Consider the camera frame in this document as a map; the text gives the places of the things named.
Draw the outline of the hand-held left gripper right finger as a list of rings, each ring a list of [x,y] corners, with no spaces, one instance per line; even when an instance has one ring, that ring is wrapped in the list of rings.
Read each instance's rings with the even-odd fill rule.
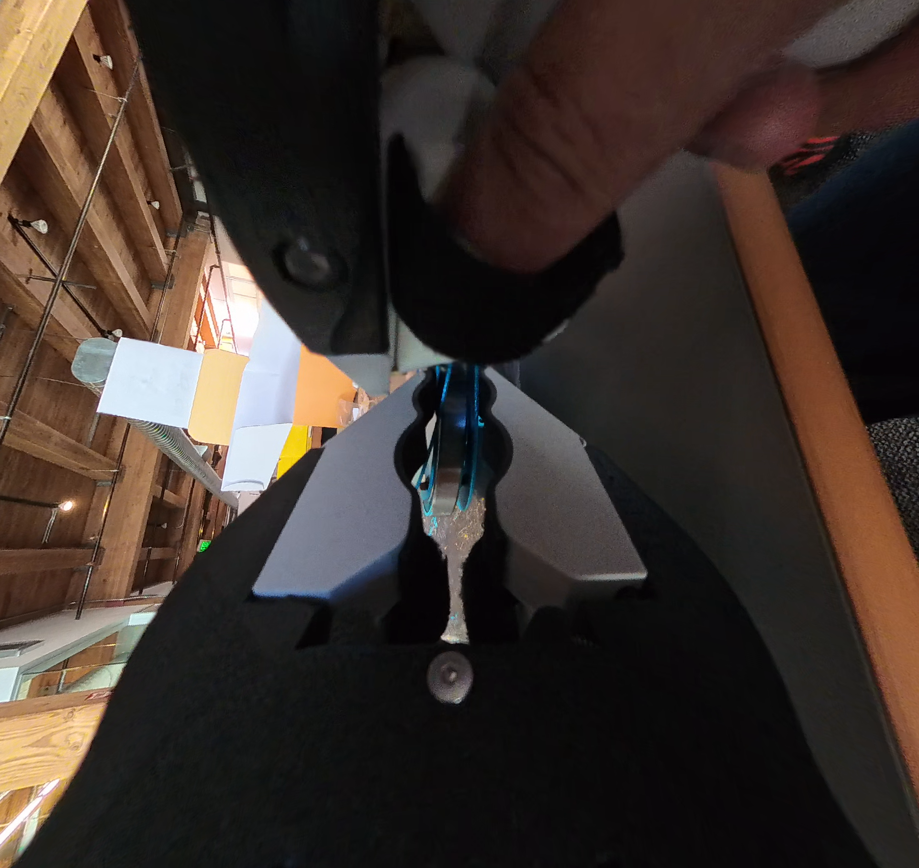
[[[582,438],[493,369],[480,393],[490,476],[470,552],[470,639],[517,640],[540,610],[640,590],[647,568]]]

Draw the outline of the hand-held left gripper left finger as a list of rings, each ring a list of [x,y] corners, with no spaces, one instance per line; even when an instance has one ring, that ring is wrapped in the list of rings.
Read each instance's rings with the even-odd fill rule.
[[[316,601],[382,626],[392,642],[440,639],[440,549],[414,477],[440,390],[419,373],[321,450],[252,587],[257,600]]]

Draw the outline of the blue round metal turntable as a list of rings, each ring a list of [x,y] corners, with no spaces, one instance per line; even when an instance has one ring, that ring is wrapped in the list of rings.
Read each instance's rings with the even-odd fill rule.
[[[413,484],[423,514],[439,519],[467,511],[477,494],[486,432],[486,380],[481,366],[452,364],[436,367],[435,383],[426,457]]]

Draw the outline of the grey desk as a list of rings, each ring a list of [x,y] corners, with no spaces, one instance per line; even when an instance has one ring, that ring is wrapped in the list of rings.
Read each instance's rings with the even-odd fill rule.
[[[524,391],[717,565],[880,866],[917,866],[917,562],[764,173],[681,153]]]

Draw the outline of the person's right hand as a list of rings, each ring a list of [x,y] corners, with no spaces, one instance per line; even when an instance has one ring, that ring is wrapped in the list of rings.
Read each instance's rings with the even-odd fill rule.
[[[678,150],[758,170],[917,116],[917,20],[847,65],[786,47],[848,0],[561,0],[444,183],[486,262],[538,272]]]

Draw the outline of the yellow box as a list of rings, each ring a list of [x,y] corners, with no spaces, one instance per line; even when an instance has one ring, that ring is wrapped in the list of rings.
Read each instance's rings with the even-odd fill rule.
[[[277,465],[277,478],[284,476],[313,446],[313,428],[293,424],[282,446]]]

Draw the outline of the white box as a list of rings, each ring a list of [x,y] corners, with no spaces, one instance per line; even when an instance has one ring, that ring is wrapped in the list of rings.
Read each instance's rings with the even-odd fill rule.
[[[237,427],[229,444],[222,491],[262,492],[269,488],[292,423]]]

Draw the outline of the clear plastic bag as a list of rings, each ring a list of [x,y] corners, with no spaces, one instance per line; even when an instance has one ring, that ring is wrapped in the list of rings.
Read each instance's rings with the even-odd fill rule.
[[[477,494],[465,510],[449,515],[425,516],[426,534],[437,544],[447,563],[450,609],[442,640],[450,644],[468,644],[468,629],[462,600],[462,577],[466,561],[482,538],[485,498]]]

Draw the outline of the white and tan carton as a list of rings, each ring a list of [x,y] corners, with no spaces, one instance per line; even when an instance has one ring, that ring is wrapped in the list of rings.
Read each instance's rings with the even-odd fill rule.
[[[249,359],[122,339],[98,403],[102,414],[176,427],[194,441],[228,445]]]

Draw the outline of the person's blue jeans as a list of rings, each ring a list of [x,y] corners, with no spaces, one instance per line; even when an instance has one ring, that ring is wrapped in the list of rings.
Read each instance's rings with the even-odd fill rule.
[[[918,123],[812,139],[771,172],[866,424],[918,411]]]

